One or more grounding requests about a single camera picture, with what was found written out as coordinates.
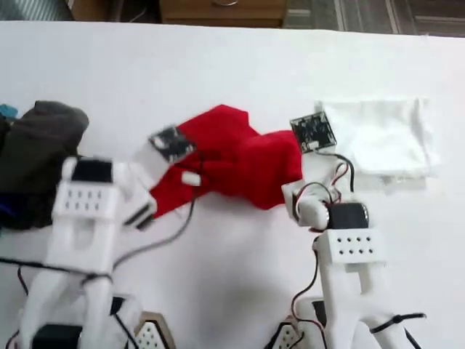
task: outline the red cloth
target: red cloth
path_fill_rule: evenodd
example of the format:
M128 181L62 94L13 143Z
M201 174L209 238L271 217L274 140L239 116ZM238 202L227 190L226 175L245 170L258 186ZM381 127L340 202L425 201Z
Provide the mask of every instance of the red cloth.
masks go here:
M260 135L248 125L248 113L219 105L179 126L203 157L201 196L216 191L242 196L260 209L284 202L281 185L302 178L301 153L292 131ZM172 166L150 193L157 216L193 197L193 187L181 183L182 172L199 173L199 151Z

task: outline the white robot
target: white robot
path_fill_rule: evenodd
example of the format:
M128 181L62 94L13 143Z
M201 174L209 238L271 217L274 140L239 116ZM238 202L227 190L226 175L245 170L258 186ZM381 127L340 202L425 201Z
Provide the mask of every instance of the white robot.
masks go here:
M74 272L40 270L34 278L20 323L21 349L124 348L128 337L131 348L137 346L132 332L142 309L133 297L113 295L115 244L124 227L143 229L153 220L150 188L193 150L171 127L149 138L134 164L65 161L44 264ZM191 185L199 178L183 175Z
M289 217L300 226L312 227L312 231L320 233L313 250L323 298L303 299L295 308L294 298L294 316L283 323L269 348L418 349L418 343L400 322L425 315L396 314L389 301L383 235L370 221L367 207L356 201L353 192L336 187L351 169L352 185L345 183L345 186L353 189L353 167L345 161L334 161L337 157L342 158L317 151L303 155L303 162L311 163L313 172L316 164L323 171L332 169L334 176L325 182L326 188L321 182L308 182L308 178L283 186ZM304 291L315 283L317 272ZM352 283L350 273L357 274L359 287ZM370 331L358 326L360 322Z

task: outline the wooden furniture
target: wooden furniture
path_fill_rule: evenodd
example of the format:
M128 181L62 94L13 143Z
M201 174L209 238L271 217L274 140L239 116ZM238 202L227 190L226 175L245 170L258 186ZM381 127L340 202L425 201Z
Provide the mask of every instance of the wooden furniture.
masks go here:
M278 28L286 0L161 0L163 23Z

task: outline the black circuit board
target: black circuit board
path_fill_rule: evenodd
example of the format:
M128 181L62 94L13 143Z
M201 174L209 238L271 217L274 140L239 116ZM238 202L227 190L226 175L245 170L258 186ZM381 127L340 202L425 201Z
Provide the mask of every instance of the black circuit board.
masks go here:
M148 140L170 164L181 160L196 148L195 143L188 140L175 126L154 133Z
M337 144L324 111L291 120L291 127L302 153L311 153Z

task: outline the white cloth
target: white cloth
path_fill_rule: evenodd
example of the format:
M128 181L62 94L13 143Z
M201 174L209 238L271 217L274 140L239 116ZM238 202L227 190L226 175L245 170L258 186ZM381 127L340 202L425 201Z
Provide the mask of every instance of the white cloth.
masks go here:
M336 136L336 153L365 175L422 178L439 165L426 99L321 101Z

